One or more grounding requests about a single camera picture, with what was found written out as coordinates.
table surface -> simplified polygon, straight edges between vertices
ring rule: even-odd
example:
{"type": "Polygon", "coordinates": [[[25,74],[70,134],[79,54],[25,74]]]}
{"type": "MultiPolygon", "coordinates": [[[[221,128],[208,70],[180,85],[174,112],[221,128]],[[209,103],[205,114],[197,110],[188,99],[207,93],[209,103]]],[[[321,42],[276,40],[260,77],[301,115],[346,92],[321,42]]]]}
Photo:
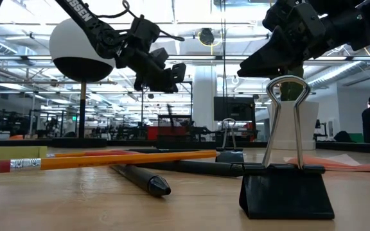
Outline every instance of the table surface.
{"type": "MultiPolygon", "coordinates": [[[[259,162],[264,151],[245,149],[245,159],[259,162]]],[[[295,153],[272,154],[281,162],[295,153]]],[[[346,154],[370,164],[370,153],[346,154]]],[[[285,221],[247,219],[238,204],[241,178],[154,172],[167,179],[169,196],[153,198],[109,167],[0,174],[0,230],[370,230],[370,173],[324,174],[333,221],[285,221]]]]}

pencil eraser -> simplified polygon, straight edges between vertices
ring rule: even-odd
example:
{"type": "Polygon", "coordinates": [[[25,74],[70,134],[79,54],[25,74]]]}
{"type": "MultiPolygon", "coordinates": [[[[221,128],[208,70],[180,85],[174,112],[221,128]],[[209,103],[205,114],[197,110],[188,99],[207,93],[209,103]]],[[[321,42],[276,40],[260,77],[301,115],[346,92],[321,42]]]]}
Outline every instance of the pencil eraser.
{"type": "Polygon", "coordinates": [[[0,173],[9,173],[11,171],[11,160],[0,160],[0,173]]]}

white container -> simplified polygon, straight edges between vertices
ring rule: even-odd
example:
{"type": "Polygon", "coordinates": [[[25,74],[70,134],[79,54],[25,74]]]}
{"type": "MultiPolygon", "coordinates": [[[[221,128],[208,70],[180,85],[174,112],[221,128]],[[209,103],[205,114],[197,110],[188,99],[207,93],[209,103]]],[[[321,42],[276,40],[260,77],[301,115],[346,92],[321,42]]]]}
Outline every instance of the white container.
{"type": "MultiPolygon", "coordinates": [[[[294,123],[295,101],[281,102],[279,123],[277,125],[274,145],[275,150],[296,150],[296,136],[294,123]]],[[[313,133],[318,117],[318,102],[303,102],[299,106],[299,118],[301,122],[301,138],[303,150],[315,150],[313,133]]],[[[274,119],[275,105],[268,106],[270,129],[274,119]]]]}

binder clip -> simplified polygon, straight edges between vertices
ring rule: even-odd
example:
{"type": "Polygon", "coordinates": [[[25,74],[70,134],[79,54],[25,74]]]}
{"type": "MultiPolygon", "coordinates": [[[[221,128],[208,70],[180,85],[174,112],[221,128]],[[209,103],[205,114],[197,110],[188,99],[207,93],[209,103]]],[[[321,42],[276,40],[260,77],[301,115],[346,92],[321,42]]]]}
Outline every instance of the binder clip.
{"type": "Polygon", "coordinates": [[[239,204],[249,219],[333,219],[335,217],[322,174],[322,166],[303,162],[299,105],[308,97],[309,85],[296,76],[281,76],[267,85],[267,94],[276,104],[272,131],[262,163],[243,165],[244,176],[239,204]],[[304,86],[294,105],[298,164],[269,164],[280,117],[281,103],[272,89],[278,83],[296,82],[304,86]]]}
{"type": "Polygon", "coordinates": [[[220,154],[216,157],[215,162],[233,163],[233,164],[243,163],[243,152],[242,152],[243,149],[236,148],[235,133],[234,133],[234,126],[236,124],[236,121],[231,118],[224,119],[222,121],[222,127],[224,127],[225,122],[228,122],[228,127],[231,131],[233,148],[226,148],[226,144],[228,140],[228,129],[227,127],[225,127],[224,141],[222,143],[222,147],[216,149],[217,151],[220,152],[220,154]]]}

black and white ball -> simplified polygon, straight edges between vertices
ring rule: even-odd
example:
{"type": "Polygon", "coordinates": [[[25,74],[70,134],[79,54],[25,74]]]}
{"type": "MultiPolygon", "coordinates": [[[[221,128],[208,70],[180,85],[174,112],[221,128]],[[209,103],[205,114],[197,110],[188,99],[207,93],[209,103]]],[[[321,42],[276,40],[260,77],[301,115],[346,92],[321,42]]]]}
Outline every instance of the black and white ball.
{"type": "Polygon", "coordinates": [[[104,59],[96,53],[84,31],[72,19],[55,27],[49,40],[49,52],[58,70],[78,82],[100,81],[115,67],[114,59],[104,59]]]}

